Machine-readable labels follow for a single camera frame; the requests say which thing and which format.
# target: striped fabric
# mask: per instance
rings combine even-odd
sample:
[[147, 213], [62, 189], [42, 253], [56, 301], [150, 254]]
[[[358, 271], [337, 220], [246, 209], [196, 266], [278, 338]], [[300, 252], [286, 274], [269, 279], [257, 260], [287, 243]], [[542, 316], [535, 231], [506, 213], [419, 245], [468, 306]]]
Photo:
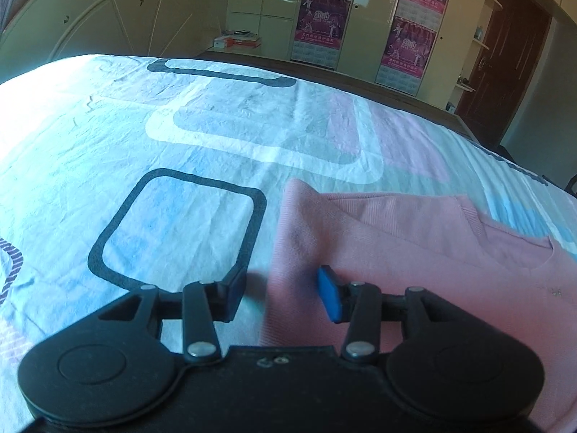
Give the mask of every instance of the striped fabric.
[[12, 283], [14, 283], [14, 280], [16, 280], [16, 277], [18, 276], [18, 272], [20, 272], [22, 263], [24, 263], [24, 257], [22, 256], [22, 252], [2, 238], [0, 238], [0, 249], [6, 252], [12, 260], [12, 268], [10, 269], [10, 273], [8, 273], [4, 286], [2, 286], [2, 290], [0, 290], [0, 306], [2, 306], [2, 303], [4, 303], [8, 296], [10, 286], [12, 286]]
[[[2, 290], [0, 290], [1, 306], [8, 296], [10, 286], [18, 276], [22, 263], [24, 263], [24, 257], [22, 256], [21, 251], [2, 238], [0, 238], [0, 249], [2, 252], [6, 252], [12, 261], [10, 273], [8, 273], [4, 285], [2, 286]], [[18, 332], [7, 321], [0, 318], [0, 358], [7, 360], [11, 364], [17, 365], [31, 347], [32, 343], [29, 342], [24, 335]]]

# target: door handle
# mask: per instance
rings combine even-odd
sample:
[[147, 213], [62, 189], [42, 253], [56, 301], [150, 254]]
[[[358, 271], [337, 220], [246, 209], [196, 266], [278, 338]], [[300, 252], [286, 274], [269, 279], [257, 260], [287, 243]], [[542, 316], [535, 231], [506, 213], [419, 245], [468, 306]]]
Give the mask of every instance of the door handle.
[[491, 68], [491, 64], [487, 62], [487, 57], [483, 57], [480, 61], [479, 61], [479, 70], [482, 70], [483, 68]]

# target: white headboard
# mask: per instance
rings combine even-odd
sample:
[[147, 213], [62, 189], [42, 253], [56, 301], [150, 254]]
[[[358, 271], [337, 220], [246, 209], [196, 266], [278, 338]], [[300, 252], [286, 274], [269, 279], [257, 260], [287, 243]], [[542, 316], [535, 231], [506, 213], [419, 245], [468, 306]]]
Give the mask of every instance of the white headboard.
[[78, 54], [192, 57], [225, 11], [226, 0], [30, 0], [0, 37], [0, 82]]

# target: blue gripper pad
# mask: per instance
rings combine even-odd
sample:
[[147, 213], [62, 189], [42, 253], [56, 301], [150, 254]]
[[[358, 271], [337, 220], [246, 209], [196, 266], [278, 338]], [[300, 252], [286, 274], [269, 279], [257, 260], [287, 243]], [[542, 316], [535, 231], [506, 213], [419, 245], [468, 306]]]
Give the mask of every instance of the blue gripper pad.
[[343, 317], [343, 305], [340, 302], [339, 288], [330, 275], [331, 269], [319, 267], [317, 270], [318, 295], [321, 297], [331, 322], [339, 323]]

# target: black plastic mount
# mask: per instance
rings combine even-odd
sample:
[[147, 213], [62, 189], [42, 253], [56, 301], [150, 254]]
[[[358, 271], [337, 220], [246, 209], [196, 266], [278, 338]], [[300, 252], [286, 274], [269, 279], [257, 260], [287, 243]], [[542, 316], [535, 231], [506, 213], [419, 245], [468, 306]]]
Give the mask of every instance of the black plastic mount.
[[[420, 287], [381, 294], [326, 266], [317, 278], [330, 319], [349, 322], [340, 357], [333, 347], [223, 357], [213, 321], [234, 317], [223, 308], [236, 310], [240, 278], [223, 291], [142, 285], [24, 357], [18, 383], [37, 419], [25, 432], [538, 432], [527, 416], [544, 374], [528, 347]], [[163, 319], [182, 319], [182, 354], [159, 341]], [[390, 353], [379, 351], [384, 320], [405, 338]]]

